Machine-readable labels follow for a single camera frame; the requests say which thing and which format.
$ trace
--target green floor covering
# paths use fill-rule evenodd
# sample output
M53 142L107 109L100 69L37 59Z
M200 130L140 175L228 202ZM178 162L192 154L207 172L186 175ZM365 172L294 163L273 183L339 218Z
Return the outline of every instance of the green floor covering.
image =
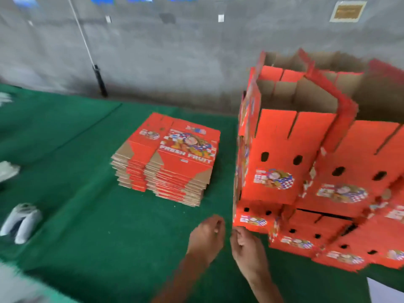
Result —
M0 220L21 202L36 204L45 216L25 245L0 238L3 261L78 301L147 302L177 267L200 221L222 215L230 233L236 117L5 85L0 91L14 97L0 108L0 160L22 166L17 177L0 184ZM221 131L199 208L118 186L110 157L151 112ZM404 290L399 270L373 265L355 274L270 249L268 258L286 302L369 302L366 276ZM255 301L228 238L189 301Z

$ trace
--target forearm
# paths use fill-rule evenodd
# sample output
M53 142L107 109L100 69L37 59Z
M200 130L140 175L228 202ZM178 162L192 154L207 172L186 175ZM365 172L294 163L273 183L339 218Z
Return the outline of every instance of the forearm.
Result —
M278 287L272 282L271 275L268 272L257 278L248 281L252 292L259 303L282 303Z
M206 270L207 265L194 255L186 254L172 281L151 303L180 303L186 300L196 281Z

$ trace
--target person's left hand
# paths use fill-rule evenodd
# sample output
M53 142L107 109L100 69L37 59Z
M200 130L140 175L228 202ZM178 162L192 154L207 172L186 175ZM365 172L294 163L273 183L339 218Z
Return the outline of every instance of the person's left hand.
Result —
M205 266L216 258L223 248L225 220L213 215L199 224L190 234L187 255L201 260Z

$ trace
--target white frame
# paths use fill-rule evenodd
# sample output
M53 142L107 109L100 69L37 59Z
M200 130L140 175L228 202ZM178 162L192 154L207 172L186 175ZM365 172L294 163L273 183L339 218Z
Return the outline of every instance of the white frame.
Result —
M362 15L363 9L365 9L366 3L367 3L367 1L338 1L338 2L336 2L334 11L332 12L332 15L331 15L330 22L358 22ZM338 6L340 6L340 5L362 5L362 9L360 10L359 16L356 19L336 19L336 18L334 18L334 16L336 14L336 10L337 10Z

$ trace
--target person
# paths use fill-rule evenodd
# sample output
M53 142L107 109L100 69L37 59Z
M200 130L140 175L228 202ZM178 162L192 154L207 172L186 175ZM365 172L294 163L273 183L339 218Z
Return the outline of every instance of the person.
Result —
M223 248L225 221L218 215L200 223L190 234L188 250L174 278L151 301L179 303L186 300L195 282ZM259 303L282 303L272 282L265 249L259 238L243 227L235 227L230 237L231 252L242 275Z

